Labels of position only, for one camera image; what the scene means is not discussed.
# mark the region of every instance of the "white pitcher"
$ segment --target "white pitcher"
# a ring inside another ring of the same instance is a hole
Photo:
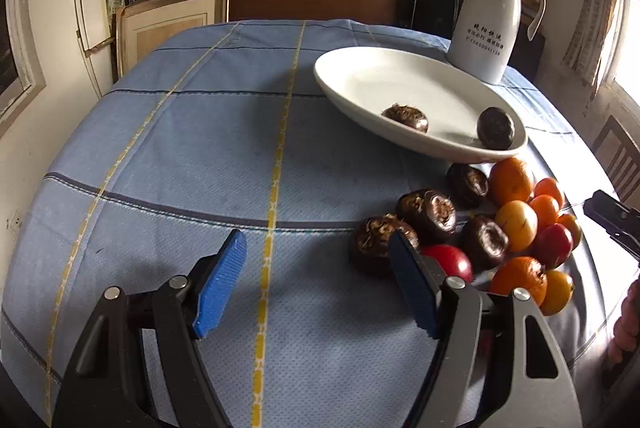
[[[533,40],[546,0],[527,30]],[[516,41],[521,0],[465,0],[453,32],[447,59],[459,69],[491,84],[499,84]]]

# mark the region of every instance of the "patterned curtain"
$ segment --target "patterned curtain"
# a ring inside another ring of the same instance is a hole
[[[562,62],[588,85],[597,89],[598,71],[604,69],[600,54],[605,37],[613,24],[617,0],[584,0],[574,36]]]

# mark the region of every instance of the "oval plate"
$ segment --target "oval plate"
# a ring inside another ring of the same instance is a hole
[[[513,157],[527,145],[527,131],[513,108],[477,78],[432,58],[382,47],[346,47],[323,54],[314,75],[324,94],[358,125],[416,152],[456,163]],[[393,104],[420,109],[427,133],[382,116]],[[509,150],[489,150],[476,134],[478,116],[500,107],[513,118]]]

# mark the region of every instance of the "chair backrest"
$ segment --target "chair backrest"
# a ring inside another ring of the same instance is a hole
[[[605,172],[616,189],[621,202],[625,202],[640,185],[640,149],[625,128],[613,116],[607,122],[593,142],[595,153],[602,145],[607,135],[612,133],[620,142],[620,146],[613,156]]]

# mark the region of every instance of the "pitcher handle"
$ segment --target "pitcher handle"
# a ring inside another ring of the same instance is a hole
[[[533,19],[533,22],[529,25],[529,28],[527,29],[527,37],[529,38],[530,42],[531,40],[533,40],[533,37],[535,36],[536,31],[538,30],[538,26],[540,25],[540,20],[542,20],[542,16],[545,14],[545,8],[546,8],[546,0],[540,0],[540,7],[538,8],[536,18]]]

